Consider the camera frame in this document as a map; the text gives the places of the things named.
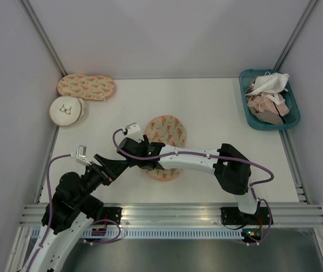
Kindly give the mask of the floral mesh laundry bag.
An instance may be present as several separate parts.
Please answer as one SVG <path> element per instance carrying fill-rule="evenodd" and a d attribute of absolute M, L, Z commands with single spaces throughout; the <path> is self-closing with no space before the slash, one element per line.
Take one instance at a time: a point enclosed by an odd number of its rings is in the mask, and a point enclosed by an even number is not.
<path fill-rule="evenodd" d="M 154 118 L 144 130 L 149 142 L 159 142 L 175 147 L 184 148 L 187 139 L 187 132 L 181 121 L 171 115 L 163 115 Z M 182 174 L 182 169 L 155 169 L 145 171 L 147 175 L 158 181 L 174 180 Z"/>

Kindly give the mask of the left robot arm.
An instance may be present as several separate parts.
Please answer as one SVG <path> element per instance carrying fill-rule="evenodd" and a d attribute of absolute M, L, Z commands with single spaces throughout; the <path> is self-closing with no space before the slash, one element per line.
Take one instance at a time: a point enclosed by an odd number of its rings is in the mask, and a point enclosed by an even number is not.
<path fill-rule="evenodd" d="M 104 204 L 92 196 L 100 185 L 108 186 L 129 166 L 126 160 L 109 160 L 95 155 L 96 163 L 84 155 L 69 155 L 85 166 L 83 175 L 65 173 L 55 192 L 49 192 L 49 204 L 41 220 L 42 226 L 22 271 L 61 271 L 73 247 L 83 232 L 93 224 L 104 224 L 98 235 L 105 235 L 107 226 L 117 227 L 116 241 L 122 234 L 120 221 L 107 218 Z"/>

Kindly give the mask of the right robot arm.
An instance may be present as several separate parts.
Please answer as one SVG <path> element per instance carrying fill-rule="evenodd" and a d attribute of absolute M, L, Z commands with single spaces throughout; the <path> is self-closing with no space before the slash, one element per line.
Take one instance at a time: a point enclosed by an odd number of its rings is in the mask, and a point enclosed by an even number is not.
<path fill-rule="evenodd" d="M 214 150 L 188 150 L 149 142 L 147 138 L 138 142 L 126 137 L 116 147 L 131 164 L 148 171 L 189 169 L 211 174 L 225 192 L 235 196 L 242 222 L 251 224 L 260 215 L 257 200 L 249 189 L 250 161 L 230 144 Z"/>

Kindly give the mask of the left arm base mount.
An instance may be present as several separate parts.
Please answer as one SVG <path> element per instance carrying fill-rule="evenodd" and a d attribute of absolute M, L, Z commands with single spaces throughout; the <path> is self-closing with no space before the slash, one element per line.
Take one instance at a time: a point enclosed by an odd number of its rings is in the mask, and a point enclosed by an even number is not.
<path fill-rule="evenodd" d="M 95 225 L 110 225 L 110 224 L 120 224 L 122 218 L 122 208 L 121 207 L 104 207 L 103 212 L 93 222 Z"/>

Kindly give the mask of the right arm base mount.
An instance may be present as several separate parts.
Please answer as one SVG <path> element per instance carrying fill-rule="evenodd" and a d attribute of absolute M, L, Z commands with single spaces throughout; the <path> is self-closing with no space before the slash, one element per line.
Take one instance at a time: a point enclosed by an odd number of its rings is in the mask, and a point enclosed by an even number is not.
<path fill-rule="evenodd" d="M 232 230 L 240 230 L 246 226 L 260 227 L 273 224 L 273 218 L 267 207 L 259 207 L 255 214 L 243 213 L 237 207 L 222 207 L 220 212 L 221 224 Z"/>

